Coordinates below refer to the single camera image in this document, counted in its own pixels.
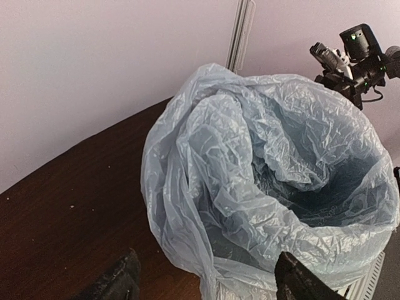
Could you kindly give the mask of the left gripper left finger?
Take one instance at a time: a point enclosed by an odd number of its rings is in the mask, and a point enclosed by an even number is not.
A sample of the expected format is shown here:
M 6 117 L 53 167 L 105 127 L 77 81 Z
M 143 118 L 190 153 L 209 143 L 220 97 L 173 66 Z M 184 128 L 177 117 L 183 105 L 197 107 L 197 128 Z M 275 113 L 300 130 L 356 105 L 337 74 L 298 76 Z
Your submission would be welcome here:
M 138 256 L 130 249 L 73 299 L 139 299 L 140 272 Z

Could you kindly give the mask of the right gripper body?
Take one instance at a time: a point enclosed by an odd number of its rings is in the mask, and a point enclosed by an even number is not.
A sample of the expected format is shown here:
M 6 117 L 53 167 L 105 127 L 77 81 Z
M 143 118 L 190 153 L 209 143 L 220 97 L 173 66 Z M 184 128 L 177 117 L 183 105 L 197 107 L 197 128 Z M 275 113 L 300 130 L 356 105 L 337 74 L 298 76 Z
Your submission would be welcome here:
M 315 82 L 325 88 L 340 93 L 350 100 L 358 109 L 363 108 L 361 94 L 364 92 L 364 79 L 350 79 L 343 73 L 323 71 L 323 75 L 317 75 Z

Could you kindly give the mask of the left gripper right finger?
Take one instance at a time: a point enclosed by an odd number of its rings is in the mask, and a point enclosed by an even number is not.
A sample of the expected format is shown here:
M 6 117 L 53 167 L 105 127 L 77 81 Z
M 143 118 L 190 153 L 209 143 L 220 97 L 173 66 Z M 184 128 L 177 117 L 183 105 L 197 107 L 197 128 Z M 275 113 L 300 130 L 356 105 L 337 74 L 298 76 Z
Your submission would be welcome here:
M 290 252 L 282 252 L 274 275 L 277 300 L 334 300 L 341 295 L 324 284 Z

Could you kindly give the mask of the translucent blue plastic trash bag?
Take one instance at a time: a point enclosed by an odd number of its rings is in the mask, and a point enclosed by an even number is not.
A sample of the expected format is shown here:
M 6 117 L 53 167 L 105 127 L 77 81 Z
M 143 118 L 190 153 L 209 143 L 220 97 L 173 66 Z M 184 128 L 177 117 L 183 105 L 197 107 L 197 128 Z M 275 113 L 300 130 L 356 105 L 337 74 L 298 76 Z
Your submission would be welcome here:
M 295 74 L 199 67 L 149 131 L 149 227 L 203 299 L 273 299 L 279 255 L 330 288 L 366 274 L 399 225 L 399 189 L 369 119 Z

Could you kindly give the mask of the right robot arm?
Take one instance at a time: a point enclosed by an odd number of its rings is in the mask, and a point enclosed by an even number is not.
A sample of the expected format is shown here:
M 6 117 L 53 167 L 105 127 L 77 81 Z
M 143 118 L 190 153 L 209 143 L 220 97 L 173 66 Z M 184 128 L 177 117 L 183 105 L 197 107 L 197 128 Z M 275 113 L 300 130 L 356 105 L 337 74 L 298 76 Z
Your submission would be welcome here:
M 309 52 L 323 68 L 315 81 L 350 100 L 358 109 L 364 103 L 383 98 L 376 88 L 386 85 L 385 78 L 399 77 L 399 47 L 391 46 L 386 52 L 367 24 L 360 24 L 339 34 L 344 50 L 313 45 Z

